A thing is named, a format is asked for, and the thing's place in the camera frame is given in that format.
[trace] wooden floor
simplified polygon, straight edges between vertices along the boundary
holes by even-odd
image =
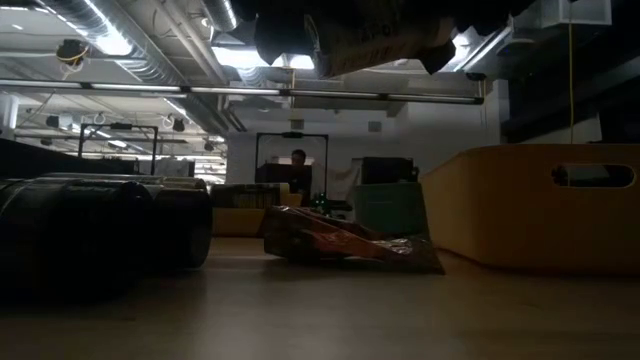
[[[305,268],[219,240],[198,272],[1,309],[0,359],[640,359],[640,280]]]

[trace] crumpled package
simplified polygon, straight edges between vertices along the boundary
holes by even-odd
[[[301,208],[268,209],[261,234],[266,253],[295,262],[360,257],[399,270],[444,274],[428,236],[389,239],[360,225]]]

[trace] yellow bin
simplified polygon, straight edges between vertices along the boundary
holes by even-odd
[[[586,165],[622,165],[629,182],[554,181],[559,166]],[[640,274],[639,170],[635,145],[504,145],[463,152],[421,183],[440,248],[500,268],[630,275]]]

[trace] man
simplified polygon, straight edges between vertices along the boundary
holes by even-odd
[[[311,202],[311,169],[304,166],[307,154],[303,150],[294,150],[291,153],[291,175],[289,176],[289,189],[292,194],[302,195],[302,206],[309,206]]]

